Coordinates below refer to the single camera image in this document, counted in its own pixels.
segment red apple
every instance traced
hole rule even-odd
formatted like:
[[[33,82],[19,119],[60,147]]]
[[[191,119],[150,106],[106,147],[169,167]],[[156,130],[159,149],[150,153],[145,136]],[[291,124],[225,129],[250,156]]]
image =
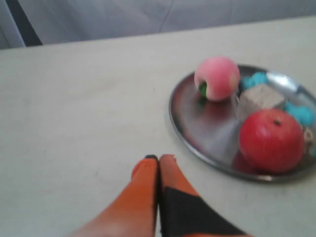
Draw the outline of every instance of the red apple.
[[[260,110],[243,123],[240,151],[255,167],[272,173],[293,169],[302,159],[304,136],[299,123],[282,110]]]

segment apple stem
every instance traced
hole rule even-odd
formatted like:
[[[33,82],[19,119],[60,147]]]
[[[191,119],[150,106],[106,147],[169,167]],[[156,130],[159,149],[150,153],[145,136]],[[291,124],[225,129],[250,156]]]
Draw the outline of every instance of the apple stem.
[[[276,125],[276,126],[280,126],[281,125],[281,122],[279,120],[274,120],[273,123]]]
[[[206,97],[206,89],[207,89],[207,83],[205,81],[203,81],[199,86],[198,86],[198,90],[199,92]]]

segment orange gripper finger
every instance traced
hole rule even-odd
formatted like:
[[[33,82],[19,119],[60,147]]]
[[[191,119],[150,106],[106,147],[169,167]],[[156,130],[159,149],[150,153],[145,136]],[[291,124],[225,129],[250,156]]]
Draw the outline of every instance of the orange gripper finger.
[[[158,159],[146,156],[122,193],[71,237],[153,237],[157,215]]]
[[[159,208],[163,237],[249,236],[203,201],[183,175],[173,155],[163,155],[159,166]]]

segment small object on plate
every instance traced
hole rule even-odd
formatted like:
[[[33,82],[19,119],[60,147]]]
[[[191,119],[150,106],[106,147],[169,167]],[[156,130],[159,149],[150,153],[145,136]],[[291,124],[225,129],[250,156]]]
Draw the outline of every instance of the small object on plate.
[[[304,144],[301,126],[283,110],[260,110],[240,128],[239,147],[244,158],[271,173],[292,170],[303,157]]]
[[[285,97],[266,84],[260,84],[244,91],[237,107],[237,118],[245,121],[252,113],[262,109],[279,108],[285,105]]]
[[[268,84],[268,78],[264,72],[257,72],[251,77],[247,76],[240,80],[241,91],[248,90],[260,84]]]
[[[194,75],[196,88],[209,101],[229,98],[237,89],[239,79],[240,74],[236,63],[222,56],[204,60]]]
[[[304,134],[304,142],[305,142],[305,147],[304,147],[304,153],[312,153],[314,149],[314,144],[315,144],[315,139],[313,135],[313,131],[306,126],[302,126],[302,131]]]
[[[315,121],[314,112],[307,106],[296,106],[287,101],[284,110],[293,116],[301,125],[311,126]]]

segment white backdrop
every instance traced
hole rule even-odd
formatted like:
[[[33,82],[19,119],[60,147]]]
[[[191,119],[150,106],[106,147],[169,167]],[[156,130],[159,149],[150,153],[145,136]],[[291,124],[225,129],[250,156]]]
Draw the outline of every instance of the white backdrop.
[[[316,14],[315,0],[19,0],[43,43]]]

